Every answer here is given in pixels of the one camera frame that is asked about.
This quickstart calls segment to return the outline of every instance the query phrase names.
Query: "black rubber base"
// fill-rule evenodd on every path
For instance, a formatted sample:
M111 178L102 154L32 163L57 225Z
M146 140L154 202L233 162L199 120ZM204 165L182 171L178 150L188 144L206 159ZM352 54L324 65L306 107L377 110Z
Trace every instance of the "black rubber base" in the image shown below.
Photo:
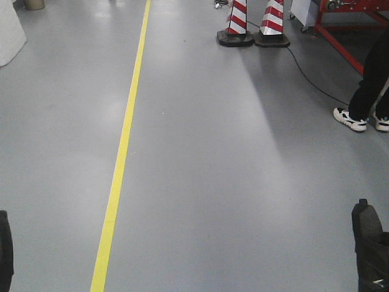
M262 31L253 33L255 45L259 47L288 47L291 42L281 35L264 35Z
M248 31L246 31L245 35L232 36L225 30L220 30L217 38L219 44L225 47L249 47L254 43L254 38Z

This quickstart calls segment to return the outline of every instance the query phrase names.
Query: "yellow floor line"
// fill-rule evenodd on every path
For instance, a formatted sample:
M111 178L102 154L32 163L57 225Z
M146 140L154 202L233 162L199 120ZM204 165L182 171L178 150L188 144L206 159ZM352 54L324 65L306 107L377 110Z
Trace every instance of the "yellow floor line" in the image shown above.
M104 292L106 276L108 272L109 258L111 255L112 239L115 233L117 210L119 207L120 192L122 189L124 170L128 152L128 145L131 134L131 125L135 109L135 101L138 92L140 68L142 67L143 50L145 47L148 16L150 14L151 0L147 0L145 14L143 15L142 30L138 52L133 72L133 80L128 94L128 103L123 123L122 135L120 137L119 151L117 153L114 177L112 180L111 192L109 194L108 206L105 214L102 236L98 246L95 269L92 278L91 292Z

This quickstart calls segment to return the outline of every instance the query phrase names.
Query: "black cable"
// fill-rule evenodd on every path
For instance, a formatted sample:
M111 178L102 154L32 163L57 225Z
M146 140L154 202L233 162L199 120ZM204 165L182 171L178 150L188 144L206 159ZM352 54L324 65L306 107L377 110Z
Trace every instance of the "black cable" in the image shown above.
M260 26L256 25L255 23L252 23L251 21L248 21L248 20L247 20L247 23L252 24L253 26L256 26L256 27L259 28L259 29L261 28ZM293 54L293 52L292 52L292 51L290 50L290 48L288 48L288 47L287 47L287 50L292 54L292 57L293 57L293 59L294 59L296 65L297 65L297 67L298 67L298 70L300 70L300 72L301 72L301 74L303 74L304 78L305 78L305 79L306 79L314 88L316 88L317 90L319 90L321 93L325 94L326 96L328 96L328 97L330 97L330 98L336 100L337 102L340 102L340 103L342 103L342 104L348 106L348 103L345 103L345 102L343 102L343 101L337 99L336 97L333 97L332 95L328 94L328 93L325 92L324 90L322 90L322 89L320 89L319 87L317 87L312 81L310 81L310 79L305 75L304 71L303 71L302 68L300 67L300 65L299 65L299 63L298 63L298 61L297 61L295 55Z

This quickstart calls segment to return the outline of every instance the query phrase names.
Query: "white sneaker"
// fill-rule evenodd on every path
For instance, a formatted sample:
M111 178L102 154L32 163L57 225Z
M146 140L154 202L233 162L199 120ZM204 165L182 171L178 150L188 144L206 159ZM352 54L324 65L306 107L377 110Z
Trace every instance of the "white sneaker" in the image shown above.
M376 120L376 130L383 131L383 132L389 132L389 118L384 117L383 119L380 119L376 116L376 112L373 113L373 117Z
M366 131L367 122L365 120L353 120L350 118L347 110L343 108L335 108L333 114L338 122L344 123L352 130L357 132Z

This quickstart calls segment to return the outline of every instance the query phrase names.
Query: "traffic cone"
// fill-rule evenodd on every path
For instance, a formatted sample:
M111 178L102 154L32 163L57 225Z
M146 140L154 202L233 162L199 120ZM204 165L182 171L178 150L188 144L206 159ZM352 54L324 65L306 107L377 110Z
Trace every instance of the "traffic cone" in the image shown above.
M247 0L233 0L227 17L227 27L217 33L219 44L225 47L247 47L254 43L247 31Z
M253 37L256 46L261 47L288 47L291 43L283 34L284 0L269 0L262 25Z

